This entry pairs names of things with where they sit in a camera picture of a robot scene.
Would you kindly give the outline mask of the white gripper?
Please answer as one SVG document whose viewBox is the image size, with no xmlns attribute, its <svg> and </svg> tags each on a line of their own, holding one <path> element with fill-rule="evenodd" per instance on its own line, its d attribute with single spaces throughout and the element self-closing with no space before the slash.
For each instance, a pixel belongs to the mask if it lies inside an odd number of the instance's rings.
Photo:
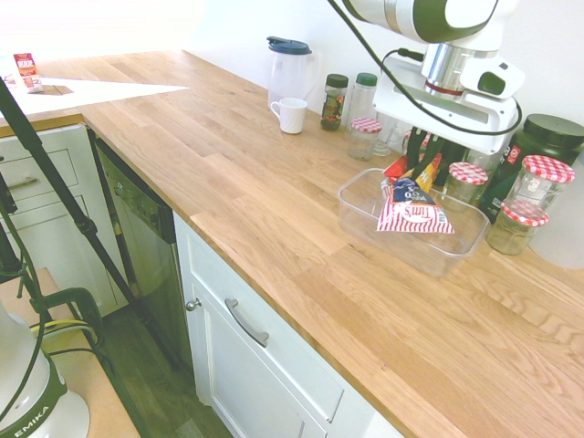
<svg viewBox="0 0 584 438">
<path fill-rule="evenodd" d="M 465 92 L 459 100 L 450 100 L 425 92 L 422 85 L 422 77 L 416 74 L 407 74 L 401 88 L 383 76 L 373 100 L 379 113 L 412 126 L 406 157 L 413 179 L 432 163 L 445 140 L 495 154 L 502 150 L 507 134 L 521 123 L 514 99 L 499 101 Z M 431 137 L 419 162 L 425 130 L 437 136 Z"/>
</svg>

